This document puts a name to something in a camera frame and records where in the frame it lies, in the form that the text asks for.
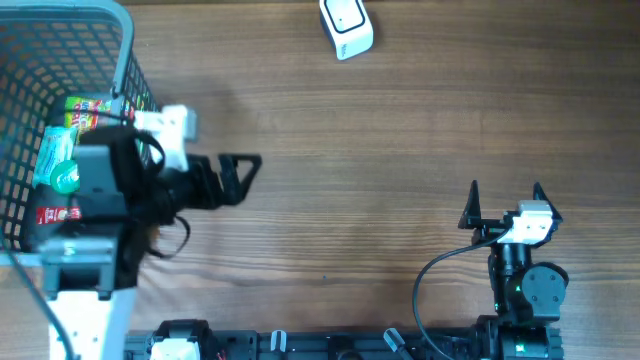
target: colorful packaging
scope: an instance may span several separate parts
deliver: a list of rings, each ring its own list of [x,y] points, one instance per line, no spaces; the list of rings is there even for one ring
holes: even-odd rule
[[[119,125],[118,119],[100,116],[99,113],[111,112],[111,101],[87,99],[77,96],[69,96],[64,103],[65,110],[78,110],[77,112],[67,112],[64,115],[64,126],[78,129],[78,139],[80,136],[92,129],[106,125]]]
[[[61,162],[71,159],[78,130],[63,127],[46,127],[38,150],[38,160],[33,173],[32,186],[51,185],[51,173]]]
[[[70,208],[64,206],[41,206],[36,209],[36,225],[55,224],[66,220],[78,219],[82,219],[80,207],[78,206]]]
[[[131,102],[129,100],[124,100],[122,103],[122,114],[129,118],[129,120],[133,121],[135,118],[135,109],[131,106]]]

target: black bracket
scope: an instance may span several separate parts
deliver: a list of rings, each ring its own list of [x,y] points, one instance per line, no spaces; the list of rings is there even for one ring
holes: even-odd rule
[[[251,183],[262,166],[260,155],[221,154],[220,173],[211,169],[209,158],[201,155],[187,155],[189,171],[194,176],[196,191],[187,207],[213,210],[222,205],[237,205],[249,192]],[[238,177],[238,164],[243,161],[251,163],[251,168],[241,180]]]
[[[536,247],[542,246],[551,240],[551,234],[558,229],[558,225],[562,223],[562,216],[556,210],[555,206],[551,203],[547,195],[542,190],[540,183],[536,182],[533,185],[533,200],[544,200],[549,203],[549,207],[552,212],[553,225],[547,238],[544,242]],[[480,194],[478,191],[478,181],[473,180],[471,182],[471,188],[469,189],[469,199],[464,207],[460,221],[458,222],[459,229],[474,229],[476,234],[474,235],[473,242],[488,240],[488,237],[497,236],[503,231],[509,230],[512,225],[513,216],[517,216],[517,211],[506,211],[502,219],[483,219],[482,211],[480,210]]]

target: red label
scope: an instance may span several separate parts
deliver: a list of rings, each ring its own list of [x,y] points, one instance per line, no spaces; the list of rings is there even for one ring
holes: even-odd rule
[[[80,219],[80,207],[73,206],[66,208],[64,206],[57,207],[39,207],[36,209],[36,224],[46,225],[64,222],[65,220]]]

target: gray wire basket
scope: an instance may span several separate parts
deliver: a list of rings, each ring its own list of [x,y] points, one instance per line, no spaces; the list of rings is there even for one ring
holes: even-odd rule
[[[23,241],[38,149],[52,109],[68,96],[109,99],[111,113],[156,111],[133,54],[133,21],[109,0],[0,4],[0,219]]]

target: wooden table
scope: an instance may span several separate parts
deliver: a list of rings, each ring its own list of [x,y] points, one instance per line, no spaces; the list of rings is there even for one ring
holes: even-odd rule
[[[571,275],[567,359],[640,351],[640,8],[574,2],[367,2],[374,48],[335,59],[315,3],[130,7],[154,94],[198,111],[195,153],[257,152],[248,199],[186,211],[189,246],[147,260],[134,329],[414,328],[411,288],[456,228],[540,181],[565,217],[536,250]],[[160,245],[179,241],[163,230]],[[424,280],[428,325],[493,312],[488,251]],[[2,273],[0,358],[47,353],[46,323]]]

